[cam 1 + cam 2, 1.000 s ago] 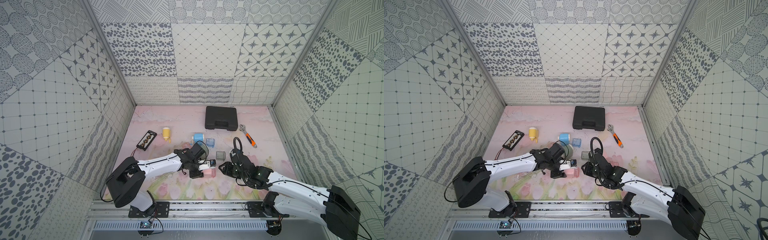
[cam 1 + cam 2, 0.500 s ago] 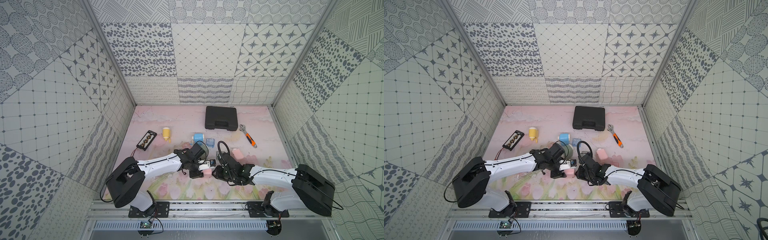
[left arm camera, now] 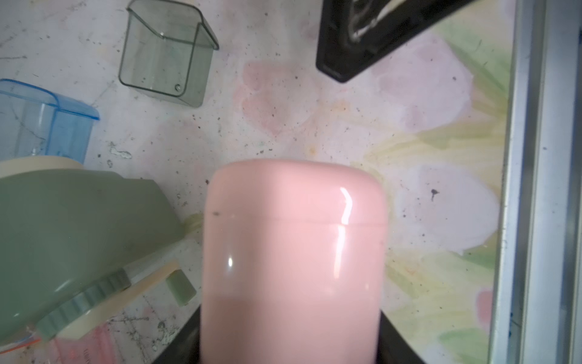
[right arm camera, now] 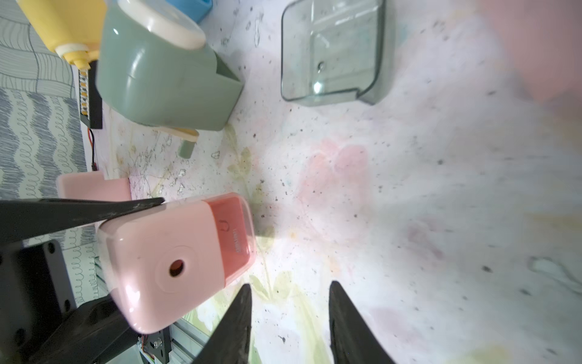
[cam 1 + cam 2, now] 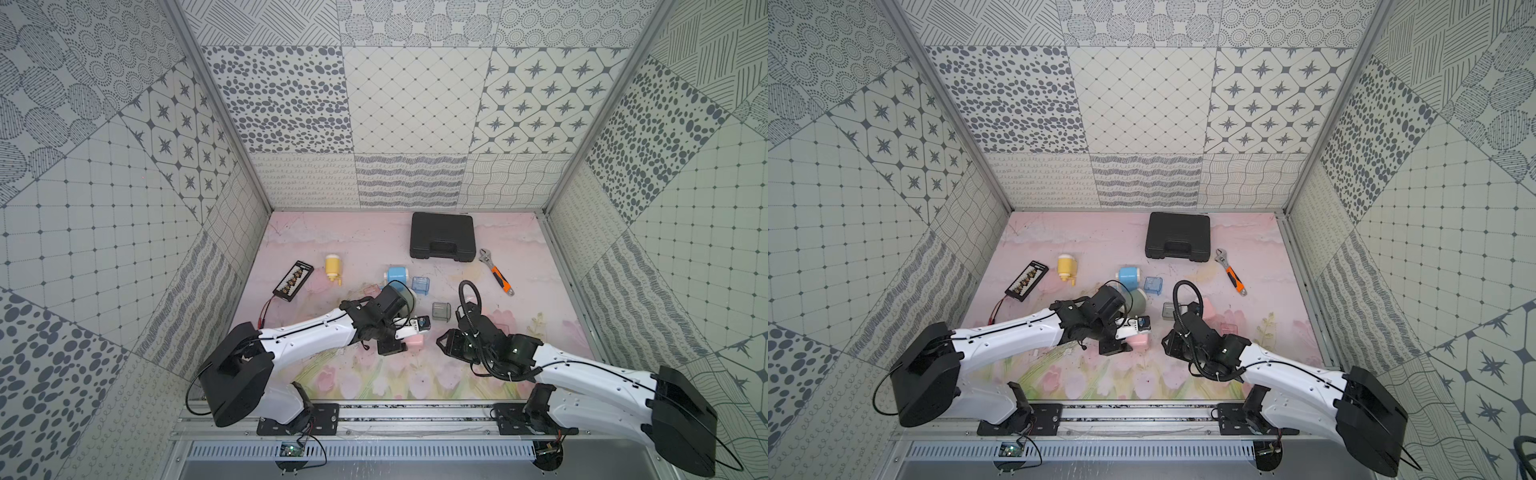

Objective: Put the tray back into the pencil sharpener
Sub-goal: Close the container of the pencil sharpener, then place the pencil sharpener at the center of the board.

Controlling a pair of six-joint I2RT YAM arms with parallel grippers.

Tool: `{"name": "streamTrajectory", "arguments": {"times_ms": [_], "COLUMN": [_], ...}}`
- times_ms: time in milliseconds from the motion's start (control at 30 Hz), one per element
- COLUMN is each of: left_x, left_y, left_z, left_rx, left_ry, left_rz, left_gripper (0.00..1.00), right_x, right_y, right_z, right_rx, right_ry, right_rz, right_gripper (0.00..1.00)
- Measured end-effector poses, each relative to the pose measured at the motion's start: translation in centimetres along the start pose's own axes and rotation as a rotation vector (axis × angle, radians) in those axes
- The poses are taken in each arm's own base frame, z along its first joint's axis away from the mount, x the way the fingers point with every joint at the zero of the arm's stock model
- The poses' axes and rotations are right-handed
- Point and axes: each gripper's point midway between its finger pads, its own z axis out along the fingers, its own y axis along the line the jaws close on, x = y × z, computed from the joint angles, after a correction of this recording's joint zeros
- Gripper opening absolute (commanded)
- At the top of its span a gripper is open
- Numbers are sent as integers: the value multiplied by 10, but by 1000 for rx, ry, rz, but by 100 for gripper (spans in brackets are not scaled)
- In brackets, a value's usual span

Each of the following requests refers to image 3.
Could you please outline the pink transparent tray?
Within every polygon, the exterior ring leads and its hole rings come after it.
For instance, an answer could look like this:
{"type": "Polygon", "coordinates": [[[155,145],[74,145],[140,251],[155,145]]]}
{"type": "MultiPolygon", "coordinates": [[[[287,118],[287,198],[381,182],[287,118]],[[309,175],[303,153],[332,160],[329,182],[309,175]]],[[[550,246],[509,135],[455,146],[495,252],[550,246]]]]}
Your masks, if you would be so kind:
{"type": "Polygon", "coordinates": [[[19,338],[1,345],[0,354],[10,353],[23,347],[30,347],[33,344],[42,341],[42,338],[35,332],[24,332],[19,338]]]}

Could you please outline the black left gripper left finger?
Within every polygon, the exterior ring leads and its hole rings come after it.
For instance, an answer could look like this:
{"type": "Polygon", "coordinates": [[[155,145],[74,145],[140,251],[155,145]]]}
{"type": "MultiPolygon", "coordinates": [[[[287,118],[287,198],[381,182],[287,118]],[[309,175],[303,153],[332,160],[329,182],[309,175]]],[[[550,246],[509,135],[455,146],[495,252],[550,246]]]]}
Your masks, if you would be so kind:
{"type": "Polygon", "coordinates": [[[200,360],[201,306],[153,364],[198,364],[200,360]]]}

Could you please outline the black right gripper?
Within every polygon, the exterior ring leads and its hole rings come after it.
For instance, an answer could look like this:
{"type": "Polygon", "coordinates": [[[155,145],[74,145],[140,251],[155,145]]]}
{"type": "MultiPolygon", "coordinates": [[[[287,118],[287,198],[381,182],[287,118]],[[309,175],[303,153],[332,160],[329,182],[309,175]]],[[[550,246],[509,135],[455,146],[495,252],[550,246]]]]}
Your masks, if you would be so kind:
{"type": "Polygon", "coordinates": [[[324,0],[316,67],[346,83],[469,0],[324,0]]]}

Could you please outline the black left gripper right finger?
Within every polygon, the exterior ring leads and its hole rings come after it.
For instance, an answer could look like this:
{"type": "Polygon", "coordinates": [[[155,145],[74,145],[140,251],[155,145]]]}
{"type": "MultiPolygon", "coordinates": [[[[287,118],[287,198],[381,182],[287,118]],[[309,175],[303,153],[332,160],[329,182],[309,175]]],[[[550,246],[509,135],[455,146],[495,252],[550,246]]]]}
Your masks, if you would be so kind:
{"type": "Polygon", "coordinates": [[[376,364],[424,364],[394,325],[380,312],[376,364]]]}

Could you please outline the pink pencil sharpener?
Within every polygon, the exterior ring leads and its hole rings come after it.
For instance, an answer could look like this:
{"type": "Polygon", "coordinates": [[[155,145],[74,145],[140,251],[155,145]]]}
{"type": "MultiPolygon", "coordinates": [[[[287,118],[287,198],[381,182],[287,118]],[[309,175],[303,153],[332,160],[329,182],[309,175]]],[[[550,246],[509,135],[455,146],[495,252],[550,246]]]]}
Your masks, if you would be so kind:
{"type": "Polygon", "coordinates": [[[204,211],[203,363],[373,363],[387,236],[381,184],[321,162],[215,172],[204,211]]]}

